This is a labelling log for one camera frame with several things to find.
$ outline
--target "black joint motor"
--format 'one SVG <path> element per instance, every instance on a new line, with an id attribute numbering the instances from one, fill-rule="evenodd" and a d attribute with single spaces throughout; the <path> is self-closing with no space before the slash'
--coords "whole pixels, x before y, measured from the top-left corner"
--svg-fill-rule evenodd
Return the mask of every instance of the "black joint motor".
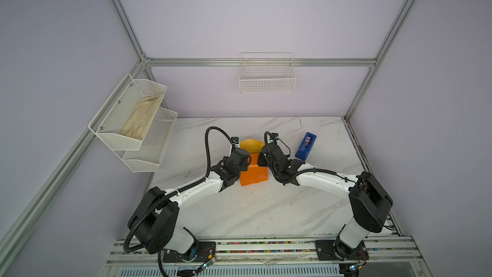
<path id="1" fill-rule="evenodd" d="M 135 222 L 145 214 L 149 207 L 163 196 L 164 192 L 158 187 L 151 188 L 147 191 L 128 221 L 128 229 L 132 229 Z M 135 232 L 135 236 L 144 245 L 149 254 L 158 252 L 169 242 L 173 236 L 174 227 L 180 211 L 176 203 L 170 200 L 165 201 L 158 209 L 162 209 L 162 211 L 160 213 L 150 213 L 140 224 L 137 232 Z"/>
<path id="2" fill-rule="evenodd" d="M 251 164 L 249 152 L 242 148 L 236 148 L 231 152 L 231 156 L 224 161 L 223 165 L 218 164 L 210 168 L 210 170 L 216 172 L 223 181 L 222 189 L 220 191 L 223 191 L 225 188 L 228 188 L 234 184 L 234 182 L 239 180 L 241 171 L 248 170 L 249 164 Z"/>
<path id="3" fill-rule="evenodd" d="M 279 145 L 274 142 L 264 145 L 261 148 L 260 155 L 258 156 L 258 166 L 268 167 L 274 174 L 275 180 L 280 183 L 289 180 L 304 163 L 304 161 L 299 159 L 289 159 L 285 154 L 283 154 L 283 151 Z M 297 179 L 293 179 L 291 183 L 294 185 L 299 185 Z"/>

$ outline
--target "white mesh basket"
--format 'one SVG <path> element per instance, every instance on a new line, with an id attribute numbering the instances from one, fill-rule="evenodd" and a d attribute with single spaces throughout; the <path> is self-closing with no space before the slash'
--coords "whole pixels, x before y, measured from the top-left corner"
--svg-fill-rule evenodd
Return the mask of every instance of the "white mesh basket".
<path id="1" fill-rule="evenodd" d="M 293 93 L 293 53 L 241 53 L 241 93 Z"/>
<path id="2" fill-rule="evenodd" d="M 132 79 L 118 98 L 118 101 L 114 103 L 108 115 L 102 120 L 102 123 L 96 127 L 96 131 L 93 132 L 113 151 L 139 150 L 146 139 L 150 125 L 157 114 L 157 109 L 162 103 L 165 92 L 166 86 L 164 85 L 146 79 Z M 162 97 L 160 98 L 160 101 L 156 103 L 156 109 L 153 112 L 151 120 L 147 126 L 144 127 L 143 140 L 121 135 L 121 129 L 132 114 L 137 102 L 144 96 L 155 96 L 158 94 L 162 94 Z"/>
<path id="3" fill-rule="evenodd" d="M 178 113 L 158 108 L 140 150 L 126 151 L 123 162 L 133 172 L 155 172 L 164 157 Z"/>

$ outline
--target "red wire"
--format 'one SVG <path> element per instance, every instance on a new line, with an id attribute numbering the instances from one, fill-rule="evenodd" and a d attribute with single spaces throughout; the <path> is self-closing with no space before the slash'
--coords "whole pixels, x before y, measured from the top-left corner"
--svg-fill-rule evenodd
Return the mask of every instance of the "red wire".
<path id="1" fill-rule="evenodd" d="M 366 254 L 365 254 L 365 253 L 363 253 L 363 252 L 362 252 L 362 251 L 360 251 L 360 250 L 357 250 L 357 251 L 358 251 L 359 253 L 361 253 L 361 254 L 364 256 L 364 263 L 366 263 L 366 262 L 367 262 L 367 261 L 366 261 Z"/>

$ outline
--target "blue tape dispenser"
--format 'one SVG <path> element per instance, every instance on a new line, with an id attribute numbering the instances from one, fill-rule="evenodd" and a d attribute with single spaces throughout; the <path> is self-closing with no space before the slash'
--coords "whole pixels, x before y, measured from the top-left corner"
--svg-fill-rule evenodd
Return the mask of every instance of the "blue tape dispenser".
<path id="1" fill-rule="evenodd" d="M 316 140 L 316 135 L 311 133 L 306 133 L 304 136 L 304 140 L 299 146 L 297 150 L 296 157 L 301 160 L 306 160 L 309 152 L 311 151 L 312 146 L 314 145 L 314 141 Z"/>

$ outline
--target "vent grille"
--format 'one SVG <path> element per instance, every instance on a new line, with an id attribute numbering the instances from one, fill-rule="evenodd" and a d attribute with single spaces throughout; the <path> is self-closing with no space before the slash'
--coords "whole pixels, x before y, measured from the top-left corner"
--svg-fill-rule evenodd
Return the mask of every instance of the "vent grille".
<path id="1" fill-rule="evenodd" d="M 164 267 L 164 271 L 169 277 L 175 277 L 178 270 L 196 267 Z M 286 265 L 279 264 L 273 266 L 265 265 L 219 265 L 210 267 L 199 276 L 282 276 L 282 277 L 325 277 L 343 276 L 339 273 L 338 264 L 304 264 Z M 130 276 L 162 276 L 159 268 L 155 266 L 133 266 L 122 267 L 120 277 Z"/>

